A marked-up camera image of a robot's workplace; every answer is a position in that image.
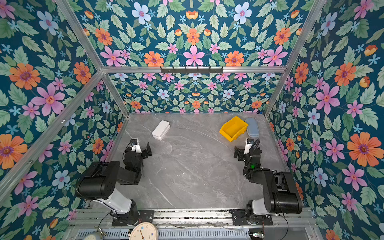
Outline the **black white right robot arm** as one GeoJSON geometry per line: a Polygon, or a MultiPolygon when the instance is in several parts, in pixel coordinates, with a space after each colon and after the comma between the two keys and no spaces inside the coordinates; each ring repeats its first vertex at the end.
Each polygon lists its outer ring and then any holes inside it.
{"type": "Polygon", "coordinates": [[[272,215],[300,214],[302,198],[291,172],[278,172],[261,167],[259,147],[249,150],[234,148],[234,158],[244,162],[243,175],[250,183],[262,187],[262,197],[250,200],[244,210],[230,210],[235,226],[271,226],[272,215]]]}

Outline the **round white clock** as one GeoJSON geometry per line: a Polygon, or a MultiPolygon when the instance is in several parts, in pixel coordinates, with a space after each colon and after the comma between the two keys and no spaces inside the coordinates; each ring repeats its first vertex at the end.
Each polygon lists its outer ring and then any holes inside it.
{"type": "Polygon", "coordinates": [[[159,231],[149,222],[138,224],[130,233],[129,240],[158,240],[159,231]]]}

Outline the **white plastic box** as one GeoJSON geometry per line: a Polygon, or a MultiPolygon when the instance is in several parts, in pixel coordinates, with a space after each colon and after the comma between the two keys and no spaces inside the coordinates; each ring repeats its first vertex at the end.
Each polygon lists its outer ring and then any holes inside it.
{"type": "Polygon", "coordinates": [[[169,122],[162,120],[152,132],[153,137],[156,140],[161,141],[167,132],[170,130],[171,125],[169,122]]]}

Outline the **light blue glasses case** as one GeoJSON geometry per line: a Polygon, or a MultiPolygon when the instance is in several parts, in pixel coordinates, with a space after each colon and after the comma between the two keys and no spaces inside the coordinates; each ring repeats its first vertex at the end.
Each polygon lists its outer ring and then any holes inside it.
{"type": "Polygon", "coordinates": [[[250,138],[258,138],[260,136],[260,131],[258,127],[257,120],[255,118],[246,118],[245,122],[248,124],[247,134],[250,138]]]}

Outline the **yellow plastic bin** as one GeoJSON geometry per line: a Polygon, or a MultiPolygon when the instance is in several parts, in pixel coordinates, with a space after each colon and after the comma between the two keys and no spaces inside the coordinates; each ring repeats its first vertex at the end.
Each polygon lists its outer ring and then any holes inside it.
{"type": "Polygon", "coordinates": [[[244,134],[249,125],[238,116],[223,124],[219,133],[230,143],[236,140],[240,135],[244,134]]]}

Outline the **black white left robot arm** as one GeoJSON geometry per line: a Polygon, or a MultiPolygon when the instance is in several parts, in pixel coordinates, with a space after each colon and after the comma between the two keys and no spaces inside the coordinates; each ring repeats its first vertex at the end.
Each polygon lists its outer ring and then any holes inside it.
{"type": "Polygon", "coordinates": [[[92,163],[76,185],[76,195],[88,201],[104,205],[111,211],[113,227],[128,227],[154,219],[153,210],[139,211],[134,200],[125,197],[116,185],[136,186],[142,178],[144,159],[152,156],[150,144],[141,149],[137,139],[131,140],[123,153],[123,163],[119,161],[92,163]]]}

